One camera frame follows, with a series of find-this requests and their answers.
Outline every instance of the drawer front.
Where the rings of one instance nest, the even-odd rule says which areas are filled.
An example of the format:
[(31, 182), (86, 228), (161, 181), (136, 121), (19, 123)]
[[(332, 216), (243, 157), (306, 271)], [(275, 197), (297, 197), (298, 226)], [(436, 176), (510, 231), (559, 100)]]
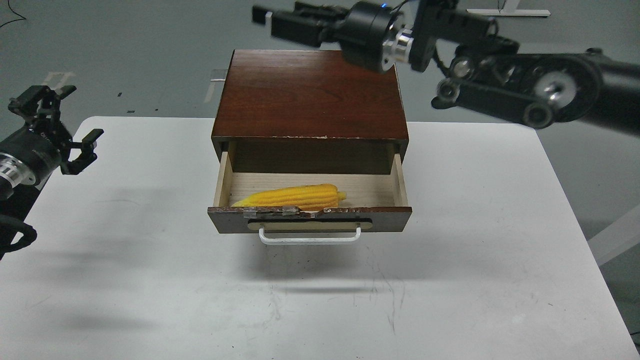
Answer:
[(361, 224), (363, 232), (399, 232), (404, 229), (411, 212), (409, 206), (330, 208), (315, 213), (298, 211), (297, 208), (289, 211), (283, 208), (208, 209), (209, 217), (221, 234), (257, 233), (259, 227), (256, 223), (282, 223), (274, 226), (279, 233), (349, 232), (347, 228), (354, 223)]

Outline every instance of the open drawer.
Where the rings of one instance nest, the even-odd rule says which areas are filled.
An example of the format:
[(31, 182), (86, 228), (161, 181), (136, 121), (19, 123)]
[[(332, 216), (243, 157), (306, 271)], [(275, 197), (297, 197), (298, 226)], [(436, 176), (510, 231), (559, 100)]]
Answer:
[[(412, 209), (408, 205), (400, 154), (390, 155), (387, 174), (336, 174), (234, 171), (232, 158), (222, 153), (213, 206), (209, 216), (220, 233), (257, 233), (260, 227), (276, 233), (402, 231)], [(246, 165), (237, 168), (247, 170)], [(289, 186), (334, 184), (346, 192), (339, 208), (300, 211), (294, 206), (232, 208), (253, 193)]]

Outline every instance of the corn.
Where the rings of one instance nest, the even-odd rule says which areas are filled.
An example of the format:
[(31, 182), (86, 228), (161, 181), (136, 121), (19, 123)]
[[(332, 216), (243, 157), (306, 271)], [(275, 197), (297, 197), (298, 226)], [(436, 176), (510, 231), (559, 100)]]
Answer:
[(320, 211), (336, 208), (346, 198), (332, 184), (304, 185), (254, 193), (232, 206), (297, 206), (303, 211)]

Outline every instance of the drawer handle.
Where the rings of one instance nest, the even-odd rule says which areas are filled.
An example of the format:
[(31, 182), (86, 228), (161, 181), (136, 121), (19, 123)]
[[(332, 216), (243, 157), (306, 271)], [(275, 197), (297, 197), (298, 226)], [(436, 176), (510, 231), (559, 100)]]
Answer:
[(340, 245), (353, 243), (362, 233), (360, 225), (356, 227), (356, 234), (350, 238), (268, 238), (264, 235), (264, 226), (260, 226), (258, 235), (266, 245)]

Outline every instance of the gray floor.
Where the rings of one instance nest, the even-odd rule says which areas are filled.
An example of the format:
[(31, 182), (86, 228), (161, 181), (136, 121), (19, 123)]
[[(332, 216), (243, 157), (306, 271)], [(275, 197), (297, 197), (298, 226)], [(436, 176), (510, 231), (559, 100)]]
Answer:
[[(354, 3), (309, 2), (347, 7)], [(292, 8), (293, 1), (261, 3), (285, 9)], [(28, 19), (0, 29), (0, 99), (4, 99), (0, 102), (8, 102), (29, 85), (42, 84), (50, 72), (60, 72), (67, 74), (66, 83), (78, 87), (62, 108), (71, 132), (94, 115), (213, 117), (221, 86), (208, 96), (211, 72), (227, 68), (234, 49), (301, 48), (269, 38), (263, 28), (251, 24), (253, 4), (253, 0), (14, 0), (13, 8)], [(495, 6), (493, 0), (462, 0), (459, 5)], [(523, 0), (520, 8), (552, 13), (547, 19), (500, 20), (501, 35), (521, 42), (523, 53), (576, 53), (602, 47), (616, 60), (640, 63), (637, 1)], [(0, 23), (13, 18), (0, 1)], [(440, 52), (451, 54), (453, 49), (452, 44), (441, 44)], [(431, 109), (429, 101), (442, 78), (435, 67), (419, 74), (400, 65), (398, 74), (409, 121), (496, 122), (467, 110)], [(52, 74), (49, 85), (57, 85), (62, 77)], [(21, 122), (6, 106), (0, 109), (3, 138)], [(579, 122), (557, 124), (538, 134), (587, 239), (640, 203), (637, 138)], [(636, 247), (603, 267), (632, 331), (640, 331), (638, 259)]]

